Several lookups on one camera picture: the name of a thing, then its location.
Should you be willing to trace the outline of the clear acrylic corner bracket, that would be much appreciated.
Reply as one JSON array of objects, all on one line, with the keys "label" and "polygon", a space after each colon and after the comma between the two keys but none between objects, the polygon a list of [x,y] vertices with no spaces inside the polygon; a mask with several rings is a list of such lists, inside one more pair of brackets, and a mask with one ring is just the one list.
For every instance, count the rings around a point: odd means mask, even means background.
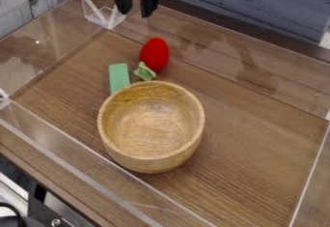
[{"label": "clear acrylic corner bracket", "polygon": [[86,19],[107,30],[113,30],[125,20],[126,15],[118,10],[118,6],[99,8],[93,0],[82,0]]}]

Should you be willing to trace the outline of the red plush strawberry toy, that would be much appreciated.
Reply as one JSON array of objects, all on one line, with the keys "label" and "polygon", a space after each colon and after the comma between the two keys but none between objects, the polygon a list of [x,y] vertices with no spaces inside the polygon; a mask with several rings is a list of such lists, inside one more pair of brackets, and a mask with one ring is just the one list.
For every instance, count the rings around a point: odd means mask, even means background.
[{"label": "red plush strawberry toy", "polygon": [[167,66],[169,54],[169,46],[163,39],[149,40],[141,50],[138,68],[134,74],[145,81],[153,80]]}]

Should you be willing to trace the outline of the wooden bowl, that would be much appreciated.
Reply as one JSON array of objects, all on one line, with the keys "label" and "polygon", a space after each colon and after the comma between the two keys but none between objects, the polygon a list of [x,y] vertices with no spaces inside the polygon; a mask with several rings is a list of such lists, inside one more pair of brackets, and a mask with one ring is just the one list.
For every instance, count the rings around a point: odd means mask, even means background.
[{"label": "wooden bowl", "polygon": [[138,82],[107,98],[97,127],[105,148],[121,165],[139,173],[163,173],[181,166],[199,148],[202,102],[178,84]]}]

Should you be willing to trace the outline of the black table leg bracket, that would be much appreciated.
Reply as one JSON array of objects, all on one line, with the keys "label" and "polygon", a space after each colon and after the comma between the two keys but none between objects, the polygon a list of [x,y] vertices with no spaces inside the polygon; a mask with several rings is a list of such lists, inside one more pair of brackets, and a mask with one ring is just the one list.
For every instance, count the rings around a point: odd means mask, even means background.
[{"label": "black table leg bracket", "polygon": [[27,215],[42,227],[74,227],[63,215],[47,205],[49,191],[40,184],[35,184],[28,191]]}]

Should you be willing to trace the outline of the green rectangular block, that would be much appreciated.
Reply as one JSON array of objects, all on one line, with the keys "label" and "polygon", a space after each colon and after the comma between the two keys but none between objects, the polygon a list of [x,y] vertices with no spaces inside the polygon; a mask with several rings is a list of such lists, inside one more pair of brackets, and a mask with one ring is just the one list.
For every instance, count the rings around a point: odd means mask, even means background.
[{"label": "green rectangular block", "polygon": [[130,85],[129,65],[126,63],[109,66],[110,74],[110,91],[117,93]]}]

